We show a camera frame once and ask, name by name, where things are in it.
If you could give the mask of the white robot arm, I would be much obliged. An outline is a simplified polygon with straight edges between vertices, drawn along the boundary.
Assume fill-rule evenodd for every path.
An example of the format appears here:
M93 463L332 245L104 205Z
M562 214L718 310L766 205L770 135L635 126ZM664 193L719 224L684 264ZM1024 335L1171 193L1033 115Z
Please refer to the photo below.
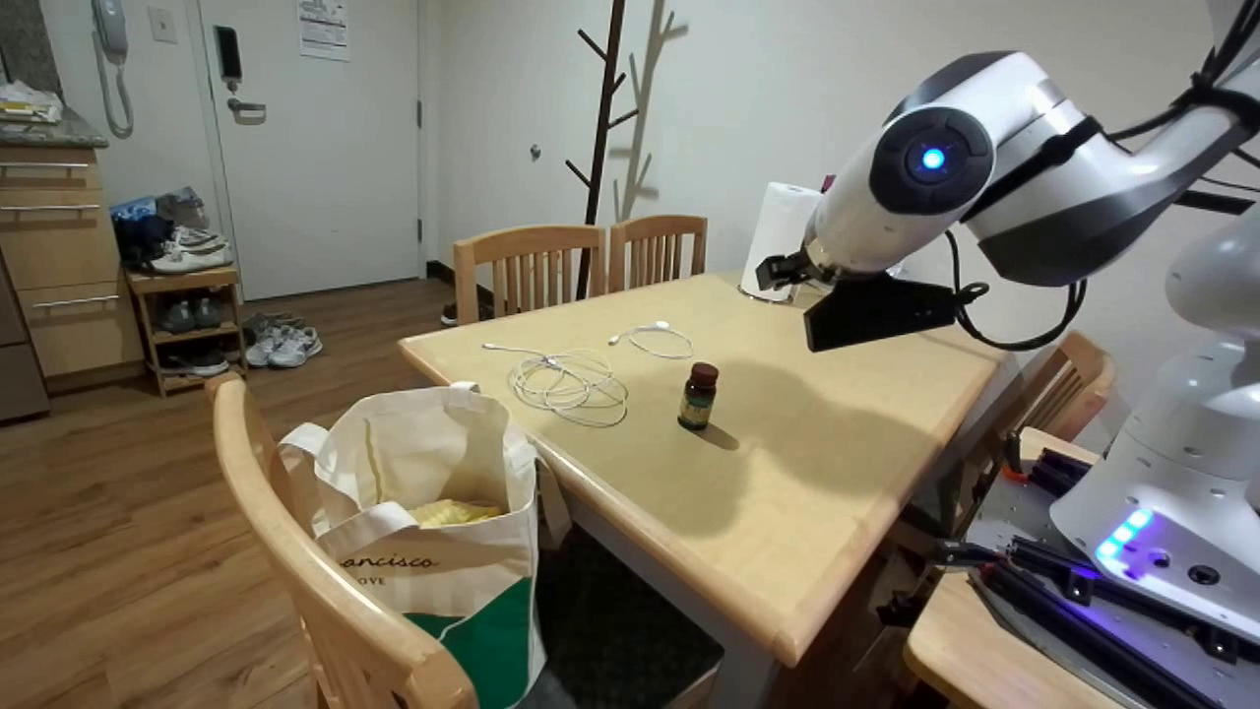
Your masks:
M920 80L832 180L759 289L879 274L963 224L1016 282L1059 289L1120 261L1198 178L1256 135L1256 0L1190 85L1123 145L1024 50L955 55Z

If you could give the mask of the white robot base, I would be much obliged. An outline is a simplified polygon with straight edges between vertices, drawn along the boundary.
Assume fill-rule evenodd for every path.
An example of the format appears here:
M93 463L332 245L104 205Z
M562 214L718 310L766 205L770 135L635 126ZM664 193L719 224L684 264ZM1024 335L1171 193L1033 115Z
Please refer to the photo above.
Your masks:
M1211 344L1154 378L1050 526L1126 592L1260 642L1260 208L1190 245L1165 300Z

